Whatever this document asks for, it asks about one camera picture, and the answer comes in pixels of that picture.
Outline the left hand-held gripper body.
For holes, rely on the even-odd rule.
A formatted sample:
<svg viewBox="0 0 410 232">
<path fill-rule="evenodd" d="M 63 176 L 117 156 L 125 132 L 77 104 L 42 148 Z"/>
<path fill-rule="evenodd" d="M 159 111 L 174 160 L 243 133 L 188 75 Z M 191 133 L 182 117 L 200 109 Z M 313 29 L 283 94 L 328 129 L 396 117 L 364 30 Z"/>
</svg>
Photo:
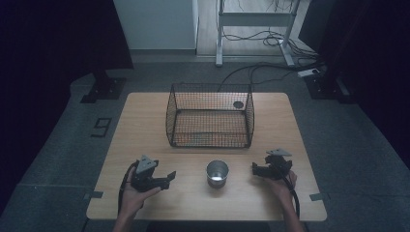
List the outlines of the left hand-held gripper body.
<svg viewBox="0 0 410 232">
<path fill-rule="evenodd" d="M 132 187 L 139 192 L 159 188 L 161 186 L 161 180 L 153 177 L 158 165 L 159 162 L 157 160 L 150 159 L 148 156 L 143 155 L 137 162 L 135 171 L 132 173 Z"/>
</svg>

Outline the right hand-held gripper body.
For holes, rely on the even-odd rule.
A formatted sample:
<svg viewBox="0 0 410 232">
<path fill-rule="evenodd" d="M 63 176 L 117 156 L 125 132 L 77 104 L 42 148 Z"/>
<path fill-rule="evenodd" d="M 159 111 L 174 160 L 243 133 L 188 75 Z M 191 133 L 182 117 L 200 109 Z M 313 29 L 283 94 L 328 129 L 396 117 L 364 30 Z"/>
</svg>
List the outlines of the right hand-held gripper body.
<svg viewBox="0 0 410 232">
<path fill-rule="evenodd" d="M 267 154 L 265 162 L 271 170 L 270 177 L 275 180 L 286 177 L 292 167 L 292 161 L 286 160 L 285 157 L 289 158 L 291 154 L 281 148 L 267 151 Z"/>
</svg>

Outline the silver metal cup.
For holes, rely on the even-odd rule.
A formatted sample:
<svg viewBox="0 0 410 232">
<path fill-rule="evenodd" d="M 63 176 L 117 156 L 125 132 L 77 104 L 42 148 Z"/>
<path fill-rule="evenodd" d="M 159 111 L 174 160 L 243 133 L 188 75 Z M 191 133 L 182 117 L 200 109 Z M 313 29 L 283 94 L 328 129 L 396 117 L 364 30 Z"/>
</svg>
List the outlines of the silver metal cup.
<svg viewBox="0 0 410 232">
<path fill-rule="evenodd" d="M 214 189 L 223 188 L 229 174 L 229 167 L 223 160 L 212 160 L 206 166 L 208 185 Z"/>
</svg>

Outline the black wire mesh basket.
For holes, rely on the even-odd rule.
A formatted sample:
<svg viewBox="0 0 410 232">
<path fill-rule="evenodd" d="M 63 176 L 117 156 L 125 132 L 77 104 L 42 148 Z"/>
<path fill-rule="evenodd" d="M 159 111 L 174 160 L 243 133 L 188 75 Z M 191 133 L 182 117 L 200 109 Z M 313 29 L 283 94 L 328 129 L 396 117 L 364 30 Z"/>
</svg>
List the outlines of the black wire mesh basket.
<svg viewBox="0 0 410 232">
<path fill-rule="evenodd" d="M 239 101 L 244 107 L 237 109 Z M 168 142 L 180 148 L 248 148 L 254 133 L 249 84 L 174 83 L 165 117 Z"/>
</svg>

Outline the person's right hand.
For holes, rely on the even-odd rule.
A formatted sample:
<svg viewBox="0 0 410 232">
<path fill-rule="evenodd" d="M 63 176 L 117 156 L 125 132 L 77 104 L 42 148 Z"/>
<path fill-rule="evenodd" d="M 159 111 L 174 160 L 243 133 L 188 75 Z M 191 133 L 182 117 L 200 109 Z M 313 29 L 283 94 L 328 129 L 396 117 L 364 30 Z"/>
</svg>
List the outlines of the person's right hand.
<svg viewBox="0 0 410 232">
<path fill-rule="evenodd" d="M 292 193 L 285 181 L 268 178 L 264 178 L 263 181 L 269 186 L 271 192 L 278 199 L 282 208 L 293 207 Z"/>
</svg>

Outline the person's left hand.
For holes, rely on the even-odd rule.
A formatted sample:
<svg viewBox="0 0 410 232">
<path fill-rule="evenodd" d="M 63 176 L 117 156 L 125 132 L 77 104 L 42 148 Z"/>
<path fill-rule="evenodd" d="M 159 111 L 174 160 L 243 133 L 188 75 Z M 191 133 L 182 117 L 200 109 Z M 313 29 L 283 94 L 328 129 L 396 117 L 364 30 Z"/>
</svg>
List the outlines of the person's left hand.
<svg viewBox="0 0 410 232">
<path fill-rule="evenodd" d="M 120 214 L 136 214 L 144 204 L 144 201 L 159 193 L 161 188 L 153 188 L 145 192 L 139 192 L 132 187 L 130 181 L 126 181 L 121 188 L 122 199 L 120 204 Z"/>
</svg>

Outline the person's dark clothing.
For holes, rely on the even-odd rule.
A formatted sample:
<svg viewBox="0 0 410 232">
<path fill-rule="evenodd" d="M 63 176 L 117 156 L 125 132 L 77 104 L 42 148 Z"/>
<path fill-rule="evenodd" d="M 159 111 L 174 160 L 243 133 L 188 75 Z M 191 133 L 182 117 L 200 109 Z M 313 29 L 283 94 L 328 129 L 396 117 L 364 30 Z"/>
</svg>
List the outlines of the person's dark clothing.
<svg viewBox="0 0 410 232">
<path fill-rule="evenodd" d="M 266 222 L 155 221 L 146 232 L 271 232 Z"/>
</svg>

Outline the black stand base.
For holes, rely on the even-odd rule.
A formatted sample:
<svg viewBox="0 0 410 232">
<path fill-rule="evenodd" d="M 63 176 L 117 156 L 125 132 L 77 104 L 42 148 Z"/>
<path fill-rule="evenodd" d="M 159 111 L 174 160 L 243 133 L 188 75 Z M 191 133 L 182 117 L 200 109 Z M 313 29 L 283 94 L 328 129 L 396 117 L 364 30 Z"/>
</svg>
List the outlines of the black stand base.
<svg viewBox="0 0 410 232">
<path fill-rule="evenodd" d="M 93 71 L 95 83 L 90 92 L 84 95 L 81 103 L 95 103 L 97 100 L 118 100 L 122 94 L 126 79 L 109 77 L 105 70 Z"/>
<path fill-rule="evenodd" d="M 342 74 L 328 77 L 324 73 L 318 73 L 305 77 L 304 81 L 310 97 L 314 100 L 336 100 L 346 104 L 355 102 L 353 92 Z"/>
</svg>

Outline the white power strip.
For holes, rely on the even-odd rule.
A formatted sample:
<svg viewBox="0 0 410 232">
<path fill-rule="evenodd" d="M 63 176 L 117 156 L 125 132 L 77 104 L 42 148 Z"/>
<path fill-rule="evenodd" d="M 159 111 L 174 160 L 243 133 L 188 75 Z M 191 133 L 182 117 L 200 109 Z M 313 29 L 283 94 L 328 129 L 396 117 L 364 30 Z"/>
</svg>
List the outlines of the white power strip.
<svg viewBox="0 0 410 232">
<path fill-rule="evenodd" d="M 297 76 L 302 78 L 302 77 L 311 76 L 311 75 L 315 75 L 319 73 L 320 71 L 318 69 L 309 69 L 309 70 L 297 72 Z"/>
</svg>

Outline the white cabinet panel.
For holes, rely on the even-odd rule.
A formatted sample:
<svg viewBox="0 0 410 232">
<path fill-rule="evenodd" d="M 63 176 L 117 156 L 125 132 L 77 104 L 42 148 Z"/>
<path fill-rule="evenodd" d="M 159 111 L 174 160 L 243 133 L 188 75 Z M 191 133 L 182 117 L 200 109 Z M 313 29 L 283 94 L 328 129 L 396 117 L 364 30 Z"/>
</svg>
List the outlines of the white cabinet panel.
<svg viewBox="0 0 410 232">
<path fill-rule="evenodd" d="M 130 50 L 196 50 L 197 0 L 114 0 Z"/>
</svg>

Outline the dark curtain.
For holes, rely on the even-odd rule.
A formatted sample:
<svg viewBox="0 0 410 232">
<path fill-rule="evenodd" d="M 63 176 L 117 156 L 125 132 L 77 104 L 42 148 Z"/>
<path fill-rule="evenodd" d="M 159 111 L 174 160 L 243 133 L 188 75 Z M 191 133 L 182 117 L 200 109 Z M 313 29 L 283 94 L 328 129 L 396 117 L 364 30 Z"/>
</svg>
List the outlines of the dark curtain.
<svg viewBox="0 0 410 232">
<path fill-rule="evenodd" d="M 299 39 L 410 165 L 410 0 L 309 0 Z"/>
<path fill-rule="evenodd" d="M 71 96 L 132 58 L 114 0 L 0 0 L 0 214 Z"/>
</svg>

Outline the white desk frame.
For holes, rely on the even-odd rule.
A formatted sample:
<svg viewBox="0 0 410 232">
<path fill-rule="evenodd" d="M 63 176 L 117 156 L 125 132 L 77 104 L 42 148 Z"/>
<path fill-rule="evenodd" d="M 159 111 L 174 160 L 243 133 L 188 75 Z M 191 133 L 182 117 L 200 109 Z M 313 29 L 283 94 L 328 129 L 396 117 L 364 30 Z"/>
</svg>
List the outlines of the white desk frame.
<svg viewBox="0 0 410 232">
<path fill-rule="evenodd" d="M 218 36 L 216 43 L 216 66 L 223 64 L 222 30 L 224 27 L 284 27 L 285 34 L 279 40 L 279 48 L 288 67 L 295 63 L 291 55 L 290 34 L 297 16 L 301 0 L 296 0 L 289 13 L 231 13 L 224 11 L 224 0 L 218 0 L 217 23 Z"/>
</svg>

